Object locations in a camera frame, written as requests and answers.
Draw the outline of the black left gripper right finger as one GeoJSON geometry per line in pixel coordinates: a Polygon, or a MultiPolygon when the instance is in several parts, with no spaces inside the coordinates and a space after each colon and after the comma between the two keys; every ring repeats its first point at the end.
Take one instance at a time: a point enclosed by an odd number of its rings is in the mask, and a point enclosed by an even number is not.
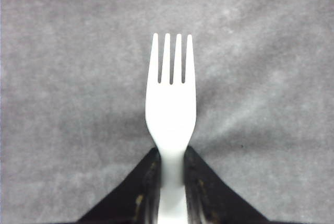
{"type": "Polygon", "coordinates": [[[226,185],[191,146],[184,156],[184,181],[189,223],[269,222],[226,185]]]}

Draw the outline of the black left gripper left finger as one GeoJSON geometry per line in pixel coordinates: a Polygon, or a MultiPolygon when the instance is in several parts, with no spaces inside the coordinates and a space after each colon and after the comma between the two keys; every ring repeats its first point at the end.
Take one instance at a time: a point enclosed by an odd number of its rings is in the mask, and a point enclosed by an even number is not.
{"type": "Polygon", "coordinates": [[[156,148],[77,223],[157,223],[161,161],[156,148]]]}

